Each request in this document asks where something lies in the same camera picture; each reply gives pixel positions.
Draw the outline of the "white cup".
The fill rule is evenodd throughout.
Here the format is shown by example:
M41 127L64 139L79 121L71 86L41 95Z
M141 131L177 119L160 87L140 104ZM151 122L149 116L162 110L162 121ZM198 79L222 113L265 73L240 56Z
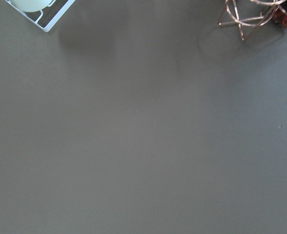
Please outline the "white cup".
M11 0L10 2L23 12L36 12L46 8L52 0Z

